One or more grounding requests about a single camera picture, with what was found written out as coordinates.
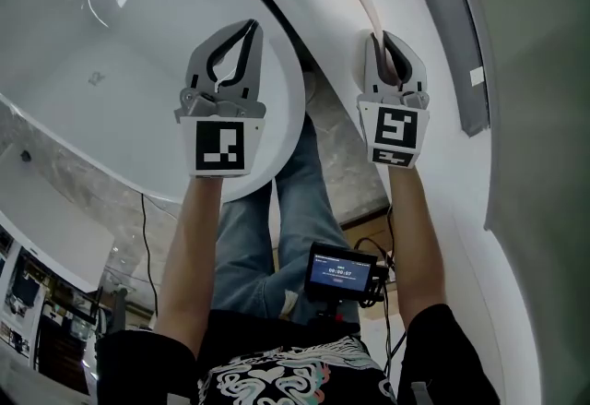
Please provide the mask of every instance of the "black t-shirt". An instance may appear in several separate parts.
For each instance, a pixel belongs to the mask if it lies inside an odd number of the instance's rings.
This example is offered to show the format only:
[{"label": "black t-shirt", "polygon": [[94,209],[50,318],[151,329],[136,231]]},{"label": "black t-shirt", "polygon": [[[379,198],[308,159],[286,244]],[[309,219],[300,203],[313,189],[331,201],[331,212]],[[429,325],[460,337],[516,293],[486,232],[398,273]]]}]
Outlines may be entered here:
[{"label": "black t-shirt", "polygon": [[[395,403],[383,371],[346,325],[309,328],[211,312],[196,361],[180,342],[122,331],[97,346],[99,403]],[[446,305],[420,313],[407,333],[400,404],[499,403],[478,356]]]}]

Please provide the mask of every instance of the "white wall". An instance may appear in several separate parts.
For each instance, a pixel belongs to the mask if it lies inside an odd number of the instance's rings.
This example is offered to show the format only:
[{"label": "white wall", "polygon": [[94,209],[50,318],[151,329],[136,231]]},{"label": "white wall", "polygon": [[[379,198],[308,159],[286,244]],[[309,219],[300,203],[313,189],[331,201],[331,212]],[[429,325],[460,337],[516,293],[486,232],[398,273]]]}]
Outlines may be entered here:
[{"label": "white wall", "polygon": [[55,274],[84,292],[97,290],[113,236],[20,153],[12,145],[0,156],[0,225]]}]

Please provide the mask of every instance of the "jeans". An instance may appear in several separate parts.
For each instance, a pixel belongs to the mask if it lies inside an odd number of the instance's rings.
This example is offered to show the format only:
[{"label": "jeans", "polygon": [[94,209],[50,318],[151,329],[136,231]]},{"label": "jeans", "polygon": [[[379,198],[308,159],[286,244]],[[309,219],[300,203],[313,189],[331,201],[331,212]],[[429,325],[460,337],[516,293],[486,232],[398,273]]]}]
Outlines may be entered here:
[{"label": "jeans", "polygon": [[[223,205],[219,217],[213,308],[262,318],[279,318],[285,291],[299,297],[289,314],[307,325],[325,310],[310,301],[303,288],[314,242],[348,249],[325,190],[312,120],[305,116],[301,136],[291,158],[275,178],[281,227],[275,272],[268,231],[272,183],[247,197]],[[348,323],[359,323],[359,305],[345,301],[337,312]]]}]

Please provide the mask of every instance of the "black wire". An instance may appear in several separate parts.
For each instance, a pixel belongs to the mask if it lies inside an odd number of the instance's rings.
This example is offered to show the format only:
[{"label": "black wire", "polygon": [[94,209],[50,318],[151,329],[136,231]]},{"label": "black wire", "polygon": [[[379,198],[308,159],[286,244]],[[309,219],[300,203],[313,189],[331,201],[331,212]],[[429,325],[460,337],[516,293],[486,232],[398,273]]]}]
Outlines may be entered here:
[{"label": "black wire", "polygon": [[399,348],[401,348],[402,343],[404,342],[404,339],[406,339],[406,335],[407,335],[407,333],[404,331],[404,334],[399,339],[399,341],[397,342],[397,344],[395,345],[395,347],[392,349],[392,351],[391,351],[391,357],[392,357],[392,359],[395,356],[395,354],[397,353],[397,351],[399,350]]},{"label": "black wire", "polygon": [[371,238],[367,238],[367,237],[360,238],[360,239],[359,239],[359,240],[356,242],[356,244],[354,245],[353,249],[354,249],[355,251],[357,251],[357,250],[359,249],[359,246],[360,246],[360,245],[361,245],[361,244],[362,244],[364,241],[369,241],[370,243],[373,243],[373,245],[374,245],[374,246],[375,246],[375,247],[376,247],[376,248],[377,248],[377,249],[378,249],[378,250],[381,252],[381,254],[383,255],[383,258],[384,258],[384,261],[385,261],[385,264],[386,264],[386,266],[387,266],[387,267],[389,267],[389,268],[393,268],[393,269],[395,269],[395,263],[394,263],[394,259],[393,259],[391,256],[389,256],[389,255],[387,254],[387,252],[386,252],[386,251],[385,251],[385,250],[384,250],[382,247],[380,247],[380,246],[379,246],[379,245],[378,245],[378,244],[377,244],[375,241],[373,241],[373,239],[371,239]]},{"label": "black wire", "polygon": [[385,313],[385,326],[387,327],[387,338],[385,340],[385,351],[387,353],[387,363],[385,364],[385,368],[383,369],[383,372],[385,373],[385,377],[387,377],[387,379],[389,379],[389,374],[391,373],[391,360],[392,360],[392,355],[391,355],[391,325],[389,323],[389,295],[387,292],[387,288],[383,286],[383,295],[384,295],[384,301],[383,301],[383,311]]},{"label": "black wire", "polygon": [[141,211],[144,214],[144,224],[142,228],[142,233],[144,235],[144,244],[146,245],[147,251],[147,278],[149,279],[149,285],[151,285],[151,290],[154,291],[154,305],[156,310],[156,316],[158,316],[158,293],[156,292],[154,280],[151,278],[151,252],[149,251],[148,238],[146,237],[146,224],[148,223],[148,217],[146,216],[146,203],[144,199],[144,194],[141,194]]}]

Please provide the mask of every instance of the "camera screen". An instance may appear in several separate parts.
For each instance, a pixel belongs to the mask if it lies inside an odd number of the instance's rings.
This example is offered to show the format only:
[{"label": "camera screen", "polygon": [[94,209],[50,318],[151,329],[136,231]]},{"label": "camera screen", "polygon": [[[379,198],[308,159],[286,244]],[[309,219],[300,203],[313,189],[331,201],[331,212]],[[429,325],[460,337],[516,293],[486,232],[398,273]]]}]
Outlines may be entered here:
[{"label": "camera screen", "polygon": [[316,254],[313,256],[310,281],[362,292],[370,272],[371,264]]}]

